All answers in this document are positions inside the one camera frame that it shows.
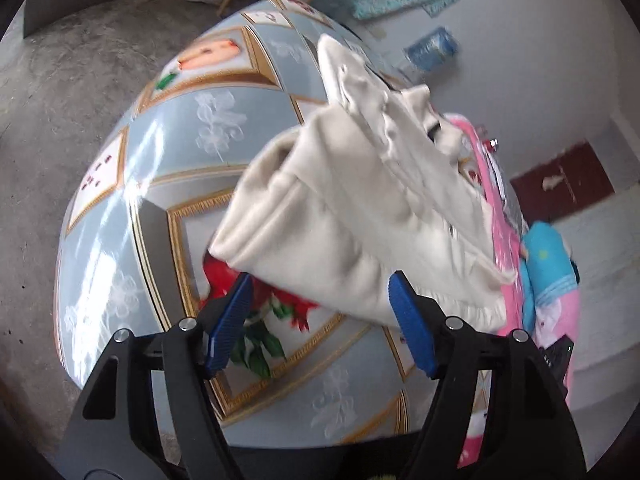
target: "floral pattern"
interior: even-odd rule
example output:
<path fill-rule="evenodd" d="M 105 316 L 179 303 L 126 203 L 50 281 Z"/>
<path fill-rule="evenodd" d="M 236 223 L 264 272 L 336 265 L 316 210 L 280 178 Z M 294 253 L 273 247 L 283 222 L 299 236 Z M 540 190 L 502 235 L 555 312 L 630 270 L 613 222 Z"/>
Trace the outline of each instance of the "floral pattern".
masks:
<path fill-rule="evenodd" d="M 206 253 L 202 264 L 209 282 L 210 291 L 206 300 L 221 298 L 233 287 L 239 272 L 225 262 Z M 300 332 L 309 330 L 308 312 L 318 307 L 317 303 L 268 285 L 252 276 L 254 302 L 247 315 L 241 334 L 231 352 L 231 362 L 245 366 L 263 379 L 271 377 L 271 368 L 264 356 L 266 350 L 273 358 L 284 358 L 280 340 L 274 336 L 264 322 L 264 316 L 273 312 L 279 320 L 289 319 L 292 328 Z"/>
<path fill-rule="evenodd" d="M 283 41 L 269 40 L 269 44 L 275 49 L 276 54 L 280 57 L 291 56 L 296 63 L 302 63 L 308 51 L 302 45 L 290 45 Z"/>
<path fill-rule="evenodd" d="M 111 255 L 102 254 L 95 267 L 97 272 L 107 270 L 112 261 Z M 91 287 L 98 287 L 98 291 L 95 288 L 84 291 L 76 304 L 67 306 L 64 315 L 65 329 L 72 335 L 73 375 L 80 384 L 89 378 L 111 335 L 126 325 L 127 318 L 140 307 L 141 290 L 133 277 L 120 269 L 110 276 L 96 277 Z M 102 297 L 102 287 L 108 290 L 108 297 L 101 306 L 95 301 Z"/>
<path fill-rule="evenodd" d="M 233 112 L 236 98 L 229 91 L 213 95 L 201 92 L 195 97 L 198 103 L 197 115 L 206 124 L 198 131 L 196 143 L 199 148 L 224 162 L 222 153 L 228 152 L 229 142 L 244 139 L 241 124 L 246 122 L 246 115 Z"/>
<path fill-rule="evenodd" d="M 106 307 L 107 314 L 126 319 L 130 314 L 137 312 L 140 305 L 139 292 L 133 277 L 125 276 L 121 270 L 118 270 L 111 283 Z"/>
<path fill-rule="evenodd" d="M 357 414 L 353 409 L 353 397 L 346 395 L 349 389 L 349 372 L 340 365 L 332 367 L 324 377 L 323 392 L 313 401 L 316 416 L 311 427 L 324 424 L 324 437 L 329 440 L 338 430 L 351 426 Z"/>

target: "red flower print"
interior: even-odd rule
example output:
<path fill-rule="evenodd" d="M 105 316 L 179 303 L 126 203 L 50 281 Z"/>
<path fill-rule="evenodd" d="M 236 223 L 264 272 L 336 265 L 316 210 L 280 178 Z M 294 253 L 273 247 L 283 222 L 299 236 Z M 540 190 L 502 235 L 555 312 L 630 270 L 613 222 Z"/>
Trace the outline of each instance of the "red flower print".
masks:
<path fill-rule="evenodd" d="M 291 326 L 298 327 L 300 332 L 309 330 L 309 323 L 306 320 L 306 314 L 312 308 L 318 307 L 317 303 L 313 303 L 309 300 L 304 300 L 295 294 L 280 290 L 279 288 L 272 289 L 273 295 L 280 300 L 281 303 L 293 308 L 291 317 Z"/>
<path fill-rule="evenodd" d="M 202 262 L 204 273 L 209 282 L 210 291 L 206 300 L 202 302 L 204 305 L 212 298 L 221 298 L 226 295 L 234 285 L 239 272 L 233 270 L 225 262 L 214 258 L 208 252 L 204 256 Z M 317 303 L 300 298 L 295 294 L 280 290 L 274 286 L 268 285 L 256 277 L 251 277 L 254 284 L 254 302 L 251 306 L 251 310 L 257 311 L 264 305 L 264 303 L 273 294 L 281 304 L 287 307 L 286 311 L 282 311 L 280 316 L 291 316 L 291 326 L 297 327 L 300 332 L 309 330 L 309 323 L 306 319 L 308 311 L 312 308 L 318 307 Z"/>
<path fill-rule="evenodd" d="M 212 298 L 226 296 L 231 287 L 234 286 L 238 274 L 240 274 L 237 270 L 233 270 L 225 262 L 214 258 L 208 252 L 204 255 L 202 268 L 210 286 L 209 295 L 202 304 L 207 303 Z M 270 298 L 271 289 L 269 285 L 253 276 L 251 280 L 254 284 L 254 302 L 251 310 L 260 310 L 260 307 Z"/>

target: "white cloth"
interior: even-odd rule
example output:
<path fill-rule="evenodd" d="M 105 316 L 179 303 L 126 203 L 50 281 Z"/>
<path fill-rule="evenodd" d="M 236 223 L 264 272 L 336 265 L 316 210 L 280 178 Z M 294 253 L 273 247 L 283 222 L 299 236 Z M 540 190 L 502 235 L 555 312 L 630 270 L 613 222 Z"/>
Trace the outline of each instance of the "white cloth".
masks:
<path fill-rule="evenodd" d="M 446 314 L 478 330 L 501 327 L 500 286 L 514 275 L 494 265 L 488 204 L 426 137 L 424 123 L 434 120 L 424 110 L 428 89 L 410 91 L 407 104 L 324 36 L 318 57 L 330 104 L 252 161 L 210 252 L 279 288 L 391 326 L 388 279 L 403 270 Z"/>

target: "patterned tablecloth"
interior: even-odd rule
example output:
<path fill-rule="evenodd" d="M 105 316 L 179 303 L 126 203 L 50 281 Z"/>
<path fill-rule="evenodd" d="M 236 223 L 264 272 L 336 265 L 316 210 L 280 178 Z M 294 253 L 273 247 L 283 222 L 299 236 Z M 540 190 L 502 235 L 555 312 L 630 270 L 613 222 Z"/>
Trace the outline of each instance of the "patterned tablecloth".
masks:
<path fill-rule="evenodd" d="M 242 170 L 326 101 L 321 34 L 404 87 L 309 5 L 263 0 L 178 54 L 116 124 L 68 206 L 58 251 L 56 343 L 78 385 L 118 328 L 144 335 L 196 314 L 209 291 L 204 253 Z M 399 332 L 322 306 L 308 312 L 308 330 L 282 308 L 261 311 L 258 322 L 284 355 L 264 348 L 260 374 L 230 362 L 209 385 L 231 444 L 326 446 L 422 425 L 434 383 L 416 372 Z M 171 431 L 159 374 L 154 396 L 161 430 Z"/>

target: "gray floor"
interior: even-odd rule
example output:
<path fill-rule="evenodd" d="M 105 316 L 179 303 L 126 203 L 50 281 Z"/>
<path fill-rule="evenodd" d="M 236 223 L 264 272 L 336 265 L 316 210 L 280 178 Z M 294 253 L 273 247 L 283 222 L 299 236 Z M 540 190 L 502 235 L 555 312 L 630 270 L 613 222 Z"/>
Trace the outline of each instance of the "gray floor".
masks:
<path fill-rule="evenodd" d="M 146 82 L 216 22 L 184 0 L 118 0 L 0 41 L 0 399 L 40 450 L 78 396 L 53 345 L 60 224 L 104 137 Z"/>

